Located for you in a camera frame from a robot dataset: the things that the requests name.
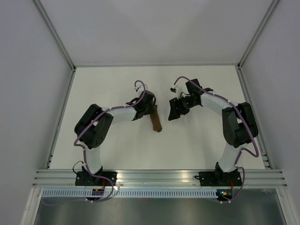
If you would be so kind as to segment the brown cloth napkin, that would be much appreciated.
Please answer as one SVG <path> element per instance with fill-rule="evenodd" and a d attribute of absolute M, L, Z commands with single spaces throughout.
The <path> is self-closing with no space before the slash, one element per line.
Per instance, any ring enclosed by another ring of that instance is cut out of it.
<path fill-rule="evenodd" d="M 150 119 L 152 122 L 153 130 L 158 133 L 161 132 L 162 126 L 161 126 L 161 122 L 160 122 L 160 118 L 159 118 L 159 114 L 158 114 L 158 110 L 157 110 L 157 105 L 154 105 L 154 112 L 150 114 Z"/>

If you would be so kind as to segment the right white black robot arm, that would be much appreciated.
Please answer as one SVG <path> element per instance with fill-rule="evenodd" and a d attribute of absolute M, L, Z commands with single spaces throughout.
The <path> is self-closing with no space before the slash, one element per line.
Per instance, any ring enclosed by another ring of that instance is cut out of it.
<path fill-rule="evenodd" d="M 259 157 L 259 149 L 254 138 L 258 136 L 258 127 L 253 110 L 248 102 L 234 103 L 220 96 L 211 88 L 203 88 L 197 79 L 186 82 L 188 93 L 184 94 L 179 86 L 173 84 L 170 88 L 177 96 L 169 101 L 169 121 L 189 113 L 190 109 L 202 106 L 211 109 L 222 119 L 222 131 L 226 145 L 222 157 L 216 162 L 212 172 L 199 172 L 195 176 L 202 187 L 227 187 L 242 185 L 243 176 L 237 166 L 246 145 L 253 144 L 254 151 L 249 151 L 253 157 Z"/>

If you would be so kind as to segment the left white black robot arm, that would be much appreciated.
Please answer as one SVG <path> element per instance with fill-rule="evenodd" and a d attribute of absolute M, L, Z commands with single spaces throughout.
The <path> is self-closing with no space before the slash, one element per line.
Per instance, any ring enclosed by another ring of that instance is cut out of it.
<path fill-rule="evenodd" d="M 124 106 L 101 108 L 92 104 L 75 126 L 77 138 L 74 146 L 83 149 L 83 167 L 87 171 L 86 180 L 93 186 L 102 181 L 100 145 L 104 142 L 111 125 L 135 121 L 155 112 L 156 97 L 146 90 L 139 97 Z"/>

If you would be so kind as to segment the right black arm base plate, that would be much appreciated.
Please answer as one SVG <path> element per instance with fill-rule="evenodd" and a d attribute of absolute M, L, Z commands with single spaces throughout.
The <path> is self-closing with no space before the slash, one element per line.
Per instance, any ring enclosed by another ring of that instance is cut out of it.
<path fill-rule="evenodd" d="M 194 176 L 200 182 L 201 187 L 239 187 L 242 178 L 238 171 L 232 172 L 199 172 Z"/>

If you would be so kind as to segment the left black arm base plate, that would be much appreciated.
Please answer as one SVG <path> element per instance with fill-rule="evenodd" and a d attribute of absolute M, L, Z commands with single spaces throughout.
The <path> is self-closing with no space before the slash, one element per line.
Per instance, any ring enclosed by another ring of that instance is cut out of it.
<path fill-rule="evenodd" d="M 115 171 L 104 171 L 102 174 L 97 174 L 97 176 L 103 176 L 107 179 L 110 179 L 113 183 L 113 185 L 116 184 L 117 181 L 117 172 Z M 103 178 L 98 178 L 95 176 L 91 176 L 87 171 L 79 171 L 77 173 L 76 179 L 75 179 L 75 186 L 85 186 L 85 187 L 91 187 L 91 186 L 105 186 L 105 187 L 111 187 L 111 183 Z"/>

